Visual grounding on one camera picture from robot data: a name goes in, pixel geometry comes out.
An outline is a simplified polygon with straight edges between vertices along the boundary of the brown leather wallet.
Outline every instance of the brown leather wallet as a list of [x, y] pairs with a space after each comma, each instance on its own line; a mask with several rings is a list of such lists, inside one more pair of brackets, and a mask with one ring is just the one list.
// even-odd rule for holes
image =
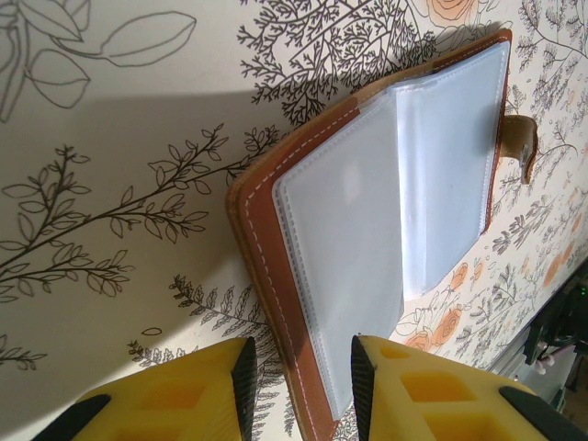
[[[302, 437], [332, 439], [337, 426], [323, 388], [309, 328], [300, 304], [288, 260], [280, 221], [273, 200], [276, 181], [309, 153], [356, 119], [359, 107], [390, 85], [409, 78], [435, 74], [490, 48], [511, 41], [508, 29], [499, 30], [439, 59], [391, 74], [357, 91], [316, 119], [294, 130], [279, 145], [253, 164], [231, 186], [227, 210], [248, 271], [265, 309], [285, 367], [285, 376]], [[522, 180], [528, 183], [537, 155], [537, 125], [527, 117], [505, 117], [506, 82], [490, 176], [490, 195], [484, 230], [491, 221], [492, 183], [500, 156], [521, 161]]]

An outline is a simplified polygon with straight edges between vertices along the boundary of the botanical print paper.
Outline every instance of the botanical print paper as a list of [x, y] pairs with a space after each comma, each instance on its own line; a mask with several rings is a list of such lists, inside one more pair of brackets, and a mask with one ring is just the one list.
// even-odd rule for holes
[[[492, 225], [392, 339], [487, 368], [588, 255], [583, 0], [0, 0], [0, 436], [234, 336], [259, 355], [255, 439], [300, 439], [224, 214], [286, 133], [497, 28], [531, 186], [503, 159]], [[356, 439], [350, 411], [338, 440]]]

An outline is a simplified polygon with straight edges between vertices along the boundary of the leather wallet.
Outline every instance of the leather wallet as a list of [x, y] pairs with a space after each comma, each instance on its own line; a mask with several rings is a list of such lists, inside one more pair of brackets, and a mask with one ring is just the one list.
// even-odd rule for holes
[[498, 159], [529, 182], [537, 124], [504, 115], [511, 38], [499, 30], [360, 89], [232, 184], [229, 217], [304, 439], [332, 439], [352, 400], [353, 335], [388, 338], [404, 300], [486, 231]]

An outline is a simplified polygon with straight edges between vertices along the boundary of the patterned background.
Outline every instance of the patterned background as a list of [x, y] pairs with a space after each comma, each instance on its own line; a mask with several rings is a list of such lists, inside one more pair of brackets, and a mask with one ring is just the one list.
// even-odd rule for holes
[[[227, 185], [350, 92], [503, 27], [534, 181], [502, 160], [491, 228], [392, 336], [488, 367], [588, 255], [586, 3], [0, 0], [0, 436], [252, 335], [255, 439], [300, 439]], [[336, 439], [356, 439], [351, 412]]]

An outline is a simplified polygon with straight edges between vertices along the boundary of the floral wallpaper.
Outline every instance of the floral wallpaper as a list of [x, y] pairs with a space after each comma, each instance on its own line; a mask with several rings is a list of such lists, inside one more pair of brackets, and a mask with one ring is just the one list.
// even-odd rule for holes
[[[487, 368], [588, 256], [586, 6], [0, 0], [0, 438], [253, 336], [254, 439], [300, 439], [227, 185], [349, 93], [510, 28], [506, 111], [539, 123], [533, 182], [501, 160], [490, 229], [391, 337]], [[335, 439], [356, 439], [353, 410]]]

